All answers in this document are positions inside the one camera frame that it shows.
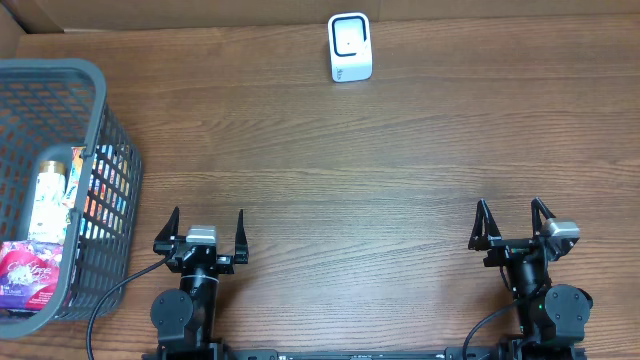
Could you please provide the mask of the red purple pad pack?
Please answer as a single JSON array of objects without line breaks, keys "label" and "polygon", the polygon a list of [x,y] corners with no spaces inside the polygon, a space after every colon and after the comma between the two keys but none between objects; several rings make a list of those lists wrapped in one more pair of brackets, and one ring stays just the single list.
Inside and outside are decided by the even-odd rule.
[{"label": "red purple pad pack", "polygon": [[60,274],[63,246],[12,241],[1,246],[1,308],[35,312],[53,296]]}]

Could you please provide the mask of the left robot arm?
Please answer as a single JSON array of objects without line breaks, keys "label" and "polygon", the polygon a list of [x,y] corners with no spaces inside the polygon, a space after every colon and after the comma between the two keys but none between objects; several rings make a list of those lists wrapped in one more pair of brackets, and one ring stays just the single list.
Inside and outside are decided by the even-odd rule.
[{"label": "left robot arm", "polygon": [[221,275],[231,275],[238,264],[249,261],[244,213],[238,214],[234,253],[217,250],[214,226],[193,225],[180,235],[175,208],[154,239],[153,251],[163,257],[167,268],[180,275],[177,288],[159,294],[152,303],[150,318],[157,330],[157,348],[142,357],[168,359],[233,359],[231,348],[212,337],[216,299]]}]

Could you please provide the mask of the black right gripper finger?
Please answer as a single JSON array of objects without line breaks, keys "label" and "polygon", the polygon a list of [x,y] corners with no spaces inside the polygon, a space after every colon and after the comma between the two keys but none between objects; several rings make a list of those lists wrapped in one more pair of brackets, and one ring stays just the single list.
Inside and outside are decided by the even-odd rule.
[{"label": "black right gripper finger", "polygon": [[477,203],[474,226],[471,233],[471,241],[501,240],[499,228],[492,216],[487,202],[480,199]]},{"label": "black right gripper finger", "polygon": [[539,197],[534,197],[531,201],[532,233],[538,236],[543,227],[543,222],[554,218],[553,212],[544,204]]}]

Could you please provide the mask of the white bamboo print tube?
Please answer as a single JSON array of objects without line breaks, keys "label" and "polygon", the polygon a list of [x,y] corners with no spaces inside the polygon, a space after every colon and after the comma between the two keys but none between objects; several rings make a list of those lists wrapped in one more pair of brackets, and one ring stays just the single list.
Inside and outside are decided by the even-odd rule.
[{"label": "white bamboo print tube", "polygon": [[65,193],[65,165],[58,161],[40,163],[28,239],[62,244],[66,238],[68,210],[61,204]]}]

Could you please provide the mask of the yellow snack bag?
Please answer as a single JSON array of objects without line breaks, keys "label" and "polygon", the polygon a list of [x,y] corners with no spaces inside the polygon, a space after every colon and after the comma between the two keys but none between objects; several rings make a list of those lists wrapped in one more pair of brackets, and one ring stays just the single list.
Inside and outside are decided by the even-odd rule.
[{"label": "yellow snack bag", "polygon": [[66,190],[62,198],[62,204],[69,209],[72,209],[75,206],[81,172],[84,164],[84,160],[82,157],[82,153],[84,152],[84,150],[84,146],[72,148],[71,167],[69,171]]}]

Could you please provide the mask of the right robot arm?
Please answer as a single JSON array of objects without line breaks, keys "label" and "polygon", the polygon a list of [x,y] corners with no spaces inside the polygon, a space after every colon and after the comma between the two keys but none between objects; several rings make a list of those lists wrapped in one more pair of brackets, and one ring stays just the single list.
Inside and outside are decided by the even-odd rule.
[{"label": "right robot arm", "polygon": [[[549,266],[566,256],[581,233],[576,222],[556,217],[544,202],[531,201],[532,235],[505,239],[483,199],[477,203],[470,250],[485,252],[483,264],[497,267],[513,301],[487,315],[468,333],[462,359],[584,359],[575,345],[585,338],[594,300],[578,287],[554,284]],[[471,340],[485,325],[514,310],[520,332],[506,335],[492,349],[473,350]]]}]

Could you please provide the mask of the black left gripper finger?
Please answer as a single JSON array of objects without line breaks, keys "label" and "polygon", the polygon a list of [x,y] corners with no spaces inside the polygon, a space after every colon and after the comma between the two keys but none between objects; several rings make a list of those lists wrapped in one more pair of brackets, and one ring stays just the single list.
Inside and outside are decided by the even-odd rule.
[{"label": "black left gripper finger", "polygon": [[170,242],[173,236],[178,234],[180,210],[175,207],[169,217],[169,220],[163,226],[161,231],[155,237],[154,242]]},{"label": "black left gripper finger", "polygon": [[241,209],[238,214],[236,234],[235,234],[235,263],[247,263],[249,261],[249,246],[244,228],[244,210]]}]

